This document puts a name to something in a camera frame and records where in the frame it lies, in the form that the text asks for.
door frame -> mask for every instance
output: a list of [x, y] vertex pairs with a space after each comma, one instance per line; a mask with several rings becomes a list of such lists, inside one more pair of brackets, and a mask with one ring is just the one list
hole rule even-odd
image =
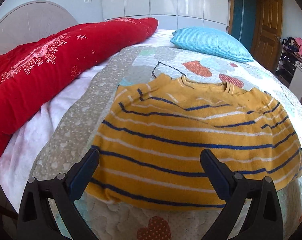
[[[261, 8], [262, 8], [263, 0], [257, 0], [257, 9], [256, 9], [256, 17], [255, 17], [255, 26], [254, 26], [254, 33], [252, 44], [250, 48], [250, 53], [253, 54], [255, 47], [258, 43], [258, 34], [259, 34], [259, 25], [261, 20]], [[232, 32], [232, 24], [233, 24], [233, 9], [234, 9], [234, 0], [231, 0], [231, 10], [230, 10], [230, 26], [229, 26], [229, 34]]]

wooden door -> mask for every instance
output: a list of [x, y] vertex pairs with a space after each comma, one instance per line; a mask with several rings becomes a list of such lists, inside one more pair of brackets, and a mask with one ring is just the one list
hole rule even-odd
[[263, 67], [273, 71], [282, 32], [282, 0], [259, 0], [258, 8], [260, 23], [252, 55]]

white stripe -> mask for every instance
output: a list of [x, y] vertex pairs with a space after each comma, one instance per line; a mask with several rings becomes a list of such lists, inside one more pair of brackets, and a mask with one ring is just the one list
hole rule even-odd
[[215, 115], [211, 115], [211, 116], [208, 116], [208, 117], [196, 117], [196, 116], [177, 113], [177, 112], [171, 111], [169, 109], [163, 109], [163, 108], [160, 108], [160, 107], [157, 107], [157, 106], [154, 106], [154, 105], [142, 106], [142, 105], [131, 104], [131, 106], [141, 107], [141, 108], [154, 107], [156, 109], [160, 109], [160, 110], [163, 110], [163, 111], [169, 111], [171, 114], [177, 114], [177, 115], [187, 117], [187, 118], [190, 118], [190, 119], [194, 119], [194, 120], [210, 120], [210, 119], [214, 119], [214, 118], [221, 118], [221, 117], [231, 116], [231, 115], [236, 115], [236, 114], [245, 114], [244, 112], [235, 111], [235, 112], [229, 112], [229, 113], [225, 113], [225, 114], [215, 114]]
[[259, 121], [260, 119], [264, 118], [264, 115], [260, 115], [258, 118], [254, 119], [255, 122]]
[[120, 96], [122, 96], [125, 92], [126, 92], [127, 90], [125, 89], [125, 90], [123, 90], [123, 91], [121, 91], [115, 98], [114, 98], [114, 102], [115, 102], [115, 100], [117, 100], [118, 99], [118, 97], [120, 97]]
[[96, 133], [97, 136], [100, 136], [102, 139], [109, 141], [109, 142], [115, 142], [115, 143], [119, 143], [127, 148], [131, 148], [140, 152], [144, 152], [144, 153], [149, 153], [149, 154], [153, 154], [153, 155], [157, 155], [157, 156], [161, 156], [161, 157], [166, 157], [166, 158], [171, 158], [171, 159], [177, 159], [177, 160], [183, 160], [183, 161], [199, 161], [200, 157], [184, 157], [184, 156], [177, 156], [177, 155], [172, 155], [172, 154], [167, 154], [167, 153], [161, 153], [161, 152], [156, 152], [153, 150], [148, 150], [148, 149], [143, 149], [140, 147], [136, 147], [134, 145], [128, 144], [120, 139], [113, 139], [113, 138], [109, 138], [106, 137], [104, 135], [102, 135], [101, 133], [97, 132]]
[[283, 111], [284, 111], [284, 109], [277, 116], [274, 116], [272, 118], [267, 118], [265, 115], [261, 115], [260, 117], [254, 119], [254, 121], [257, 122], [257, 121], [259, 121], [262, 118], [266, 118], [267, 120], [273, 120], [275, 118], [278, 118], [282, 114]]
[[213, 103], [213, 102], [211, 102], [211, 101], [209, 101], [209, 100], [207, 100], [207, 99], [205, 99], [205, 98], [197, 98], [196, 100], [204, 100], [204, 101], [207, 101], [208, 103], [210, 103], [210, 104], [212, 104], [212, 105], [217, 105], [217, 104], [219, 104], [219, 103], [221, 103], [221, 102], [224, 102], [223, 100], [221, 100], [221, 101], [219, 101], [219, 102]]
[[278, 136], [279, 134], [281, 134], [283, 131], [289, 129], [292, 126], [292, 124], [290, 124], [288, 127], [283, 128], [280, 132], [275, 133], [274, 135], [272, 135], [272, 137]]
[[270, 162], [270, 161], [274, 161], [278, 158], [280, 158], [284, 153], [286, 153], [287, 151], [289, 151], [293, 146], [297, 146], [296, 143], [299, 140], [295, 140], [291, 146], [287, 149], [285, 149], [283, 152], [281, 152], [280, 154], [278, 154], [277, 156], [274, 156], [273, 158], [261, 158], [261, 157], [254, 157], [252, 159], [248, 159], [248, 160], [236, 160], [233, 158], [225, 158], [225, 159], [219, 159], [220, 162], [240, 162], [240, 163], [251, 163], [254, 161], [263, 161], [263, 162]]
[[282, 109], [282, 111], [277, 116], [274, 116], [272, 118], [267, 118], [267, 120], [273, 120], [275, 118], [278, 118], [282, 114], [282, 112], [284, 112], [284, 109]]
[[167, 126], [167, 125], [161, 125], [158, 123], [145, 123], [140, 121], [135, 121], [132, 119], [122, 119], [115, 115], [113, 111], [110, 111], [110, 114], [114, 116], [115, 119], [121, 121], [121, 122], [132, 122], [135, 124], [141, 124], [146, 126], [155, 126], [163, 129], [170, 129], [170, 130], [177, 130], [177, 131], [192, 131], [192, 132], [207, 132], [207, 133], [221, 133], [221, 134], [233, 134], [233, 135], [244, 135], [244, 136], [260, 136], [260, 135], [272, 135], [272, 133], [265, 133], [265, 132], [259, 132], [259, 133], [246, 133], [246, 132], [232, 132], [232, 131], [225, 131], [225, 130], [215, 130], [215, 129], [208, 129], [208, 128], [197, 128], [197, 127], [180, 127], [180, 126]]
[[273, 102], [273, 100], [274, 100], [274, 98], [272, 98], [272, 99], [271, 99], [270, 103], [269, 103], [267, 106], [264, 106], [264, 107], [262, 107], [261, 109], [263, 109], [263, 108], [266, 108], [266, 107], [270, 106], [270, 104]]
[[137, 180], [137, 181], [142, 181], [142, 182], [153, 184], [153, 185], [159, 185], [159, 186], [163, 186], [163, 187], [169, 187], [169, 188], [175, 188], [175, 189], [181, 189], [181, 190], [190, 190], [190, 191], [196, 191], [196, 192], [215, 193], [215, 190], [212, 190], [212, 189], [192, 188], [192, 187], [177, 185], [177, 184], [173, 184], [173, 183], [156, 181], [156, 180], [153, 180], [153, 179], [147, 179], [147, 178], [143, 178], [143, 177], [136, 176], [136, 175], [133, 175], [133, 174], [129, 174], [129, 173], [126, 173], [126, 172], [115, 171], [115, 170], [108, 169], [108, 168], [100, 167], [99, 169], [102, 170], [102, 171], [117, 175], [117, 176], [126, 177], [126, 178], [129, 178], [129, 179], [134, 179], [134, 180]]
[[299, 171], [300, 168], [300, 164], [297, 164], [296, 166], [294, 166], [294, 168], [289, 171], [286, 175], [284, 175], [282, 178], [274, 180], [273, 183], [277, 184], [279, 182], [281, 182], [282, 180], [286, 179], [287, 177], [289, 177], [292, 173], [295, 173], [295, 171]]
[[184, 88], [184, 85], [182, 85], [182, 84], [181, 84], [181, 82], [180, 82], [180, 79], [179, 79], [179, 78], [178, 78], [178, 82], [179, 82], [180, 86]]
[[168, 95], [174, 102], [176, 102], [176, 103], [179, 102], [178, 100], [176, 100], [176, 99], [173, 97], [173, 95], [171, 95], [171, 94], [169, 94], [169, 93], [167, 93], [167, 95]]

quilted bedspread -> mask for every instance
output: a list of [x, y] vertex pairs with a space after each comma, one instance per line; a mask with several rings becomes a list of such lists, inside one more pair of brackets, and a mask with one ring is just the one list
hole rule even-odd
[[[169, 47], [125, 48], [92, 80], [86, 93], [64, 115], [53, 137], [38, 155], [30, 176], [52, 179], [67, 172], [90, 148], [97, 127], [108, 113], [118, 84], [149, 82], [160, 73], [205, 83], [229, 81], [250, 90], [269, 93], [286, 109], [302, 146], [302, 106], [277, 78], [257, 63], [245, 64], [201, 53]], [[302, 220], [302, 177], [278, 192], [284, 236], [287, 239]], [[70, 237], [52, 204], [61, 232]], [[160, 223], [164, 239], [201, 239], [220, 209], [163, 212], [133, 207], [126, 203], [104, 203], [84, 193], [75, 202], [80, 214], [100, 240], [143, 239], [148, 228]], [[238, 234], [250, 201], [230, 237]]]

beige headboard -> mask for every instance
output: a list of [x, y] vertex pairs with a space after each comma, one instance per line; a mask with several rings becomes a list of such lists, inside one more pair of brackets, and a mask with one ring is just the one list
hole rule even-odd
[[49, 1], [22, 4], [0, 20], [0, 55], [77, 24], [74, 17], [58, 4]]

